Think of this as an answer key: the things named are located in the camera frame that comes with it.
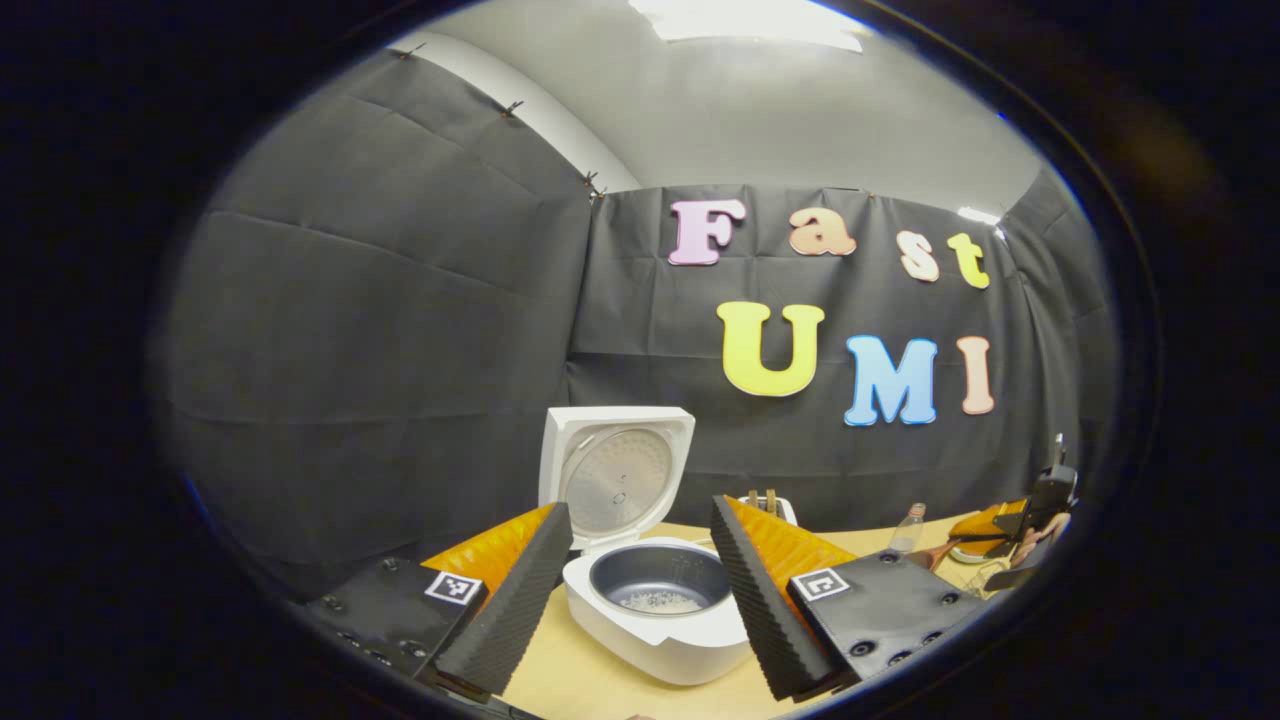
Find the white wall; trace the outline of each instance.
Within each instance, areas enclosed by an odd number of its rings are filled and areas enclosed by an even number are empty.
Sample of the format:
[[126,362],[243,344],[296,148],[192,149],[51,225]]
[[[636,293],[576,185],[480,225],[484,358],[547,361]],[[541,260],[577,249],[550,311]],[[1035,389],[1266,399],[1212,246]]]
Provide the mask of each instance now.
[[645,187],[856,187],[1000,215],[1041,167],[977,97],[874,32],[863,54],[668,44],[627,0],[486,0],[424,29],[518,68]]
[[407,35],[390,47],[402,53],[417,47],[413,55],[461,77],[503,106],[524,100],[525,104],[516,109],[516,115],[579,172],[599,173],[594,181],[596,188],[618,192],[640,187],[631,170],[573,113],[520,70],[484,50],[454,37],[425,31]]

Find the blue letter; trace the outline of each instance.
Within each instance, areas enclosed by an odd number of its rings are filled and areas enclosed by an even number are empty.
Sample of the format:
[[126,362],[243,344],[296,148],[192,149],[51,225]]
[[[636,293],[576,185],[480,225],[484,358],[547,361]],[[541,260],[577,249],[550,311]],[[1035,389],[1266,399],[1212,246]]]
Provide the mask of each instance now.
[[858,361],[854,406],[845,413],[846,424],[876,424],[872,397],[879,398],[886,423],[893,421],[904,397],[902,421],[908,425],[932,423],[938,416],[933,410],[933,356],[938,346],[933,341],[916,338],[906,343],[896,370],[881,338],[860,334],[849,338],[846,345]]

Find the plastic bottle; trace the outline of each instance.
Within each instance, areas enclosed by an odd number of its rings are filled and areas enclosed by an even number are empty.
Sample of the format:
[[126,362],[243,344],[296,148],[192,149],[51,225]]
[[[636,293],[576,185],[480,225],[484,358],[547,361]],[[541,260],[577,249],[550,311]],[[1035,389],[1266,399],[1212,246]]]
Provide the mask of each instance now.
[[897,552],[911,552],[915,550],[922,532],[924,532],[924,503],[916,502],[906,512],[906,518],[897,524],[892,539],[888,541],[888,548]]

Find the screw hole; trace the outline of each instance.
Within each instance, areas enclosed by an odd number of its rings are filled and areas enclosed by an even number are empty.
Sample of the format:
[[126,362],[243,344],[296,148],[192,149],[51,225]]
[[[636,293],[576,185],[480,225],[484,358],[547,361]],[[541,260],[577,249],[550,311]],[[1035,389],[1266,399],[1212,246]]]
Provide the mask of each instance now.
[[399,647],[402,651],[404,651],[404,655],[411,655],[417,659],[426,657],[426,648],[422,647],[422,643],[416,643],[413,641],[402,641],[399,643]]

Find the yellow letter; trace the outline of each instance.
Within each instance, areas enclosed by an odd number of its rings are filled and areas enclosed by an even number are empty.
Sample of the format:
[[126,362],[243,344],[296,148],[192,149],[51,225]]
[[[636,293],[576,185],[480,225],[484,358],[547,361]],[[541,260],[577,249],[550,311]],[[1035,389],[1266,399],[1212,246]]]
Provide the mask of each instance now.
[[849,237],[845,219],[835,210],[806,208],[791,214],[791,247],[801,255],[849,255],[858,242]]
[[987,384],[987,348],[991,343],[984,337],[969,336],[957,340],[956,347],[964,354],[964,374],[968,384],[960,409],[969,415],[991,413],[996,406]]
[[978,290],[983,290],[991,284],[991,278],[987,277],[987,273],[983,273],[978,268],[978,258],[982,258],[982,247],[974,245],[968,234],[960,233],[954,236],[947,241],[947,246],[956,251],[956,261],[960,263],[960,274],[964,275],[964,282]]
[[897,247],[902,251],[902,266],[906,274],[918,281],[931,283],[938,279],[938,261],[933,259],[933,247],[918,232],[897,233]]
[[813,382],[818,369],[818,323],[827,316],[813,305],[787,305],[782,316],[791,320],[791,366],[769,370],[760,364],[760,325],[769,309],[759,302],[723,302],[716,314],[724,320],[724,377],[750,395],[782,397],[795,395]]

